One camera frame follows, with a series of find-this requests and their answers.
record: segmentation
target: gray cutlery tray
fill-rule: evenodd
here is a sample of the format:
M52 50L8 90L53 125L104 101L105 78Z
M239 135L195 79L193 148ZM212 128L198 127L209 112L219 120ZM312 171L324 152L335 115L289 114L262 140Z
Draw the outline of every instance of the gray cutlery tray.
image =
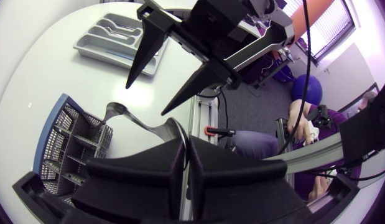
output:
M75 42L73 48L77 49L81 55L131 68L142 35L141 21L108 13L90 27ZM143 74L149 76L155 74L167 41L143 69Z

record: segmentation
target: white table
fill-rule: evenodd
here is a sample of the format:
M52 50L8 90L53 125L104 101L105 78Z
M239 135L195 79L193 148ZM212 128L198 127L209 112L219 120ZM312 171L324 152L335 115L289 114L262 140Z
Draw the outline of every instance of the white table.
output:
M128 70L83 57L73 43L107 12L137 19L139 4L115 2L74 12L49 28L26 53L0 104L0 203L14 223L37 220L22 204L12 185L31 170L45 121L62 93L85 111L103 118L106 104L126 105L149 126L174 117L190 129L191 101L166 116L160 112L201 63L170 40L153 78L140 76L126 90ZM157 136L128 119L117 117L109 157L123 157L162 143Z

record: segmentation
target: person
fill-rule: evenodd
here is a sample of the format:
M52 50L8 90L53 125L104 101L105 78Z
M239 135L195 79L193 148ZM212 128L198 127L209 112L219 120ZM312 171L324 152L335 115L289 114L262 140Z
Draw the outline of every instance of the person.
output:
M376 96L373 92L367 92L363 95L361 105L357 112L367 107L368 101ZM292 132L299 116L302 100L295 100L289 106L289 120L287 122L287 131ZM317 105L312 105L305 102L303 108L303 116L300 119L294 138L299 140L293 143L293 149L300 149L305 145L311 144L311 134L306 117L315 109ZM339 130L339 125L346 121L346 117L337 111L328 109L328 115L333 119L332 126L327 129L321 129L318 135L318 140L325 139ZM237 131L232 138L228 138L226 149L231 149L240 156L251 157L255 159L265 159L276 156L278 153L278 140L274 136L253 131ZM344 163L343 160L336 161L325 166L318 167L319 169L329 168L331 166L339 166ZM351 173L353 178L358 178L361 173L361 167L355 167ZM303 200L308 203L323 195L328 189L326 178L314 176L306 173L296 173L294 177L295 191Z

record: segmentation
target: wire mesh basket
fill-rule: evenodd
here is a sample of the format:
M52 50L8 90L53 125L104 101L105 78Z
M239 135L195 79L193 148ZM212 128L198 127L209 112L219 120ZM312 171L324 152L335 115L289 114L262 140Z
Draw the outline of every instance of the wire mesh basket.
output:
M101 122L63 94L43 127L33 171L51 194L69 204L73 193L88 178L86 163L91 158L106 158L112 128L104 124L90 136L90 130Z

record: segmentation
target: purple shirt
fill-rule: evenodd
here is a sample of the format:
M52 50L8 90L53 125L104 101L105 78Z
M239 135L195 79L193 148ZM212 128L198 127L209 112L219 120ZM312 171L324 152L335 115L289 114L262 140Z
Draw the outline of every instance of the purple shirt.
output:
M316 105L311 105L310 111L308 113L311 113L316 108L317 108ZM347 120L346 117L342 113L339 113L339 112L334 111L334 110L328 109L328 115L333 118L332 128L320 130L320 133L318 136L318 139L320 141L322 139L325 139L325 138L331 136L332 134L335 134L339 130L338 129L339 125ZM294 146L294 149L298 150L301 147L303 147L303 143L300 143L300 144ZM330 164L318 167L318 169L325 169L325 168L329 168L333 165L339 166L342 164L344 164L344 160L332 162ZM361 173L361 166L353 169L353 175L355 175L354 178L358 178L360 173ZM312 188L314 186L314 180L315 180L314 175L304 174L303 172L296 173L294 175L294 183L295 183L294 189L303 200L308 200L308 195L312 191Z

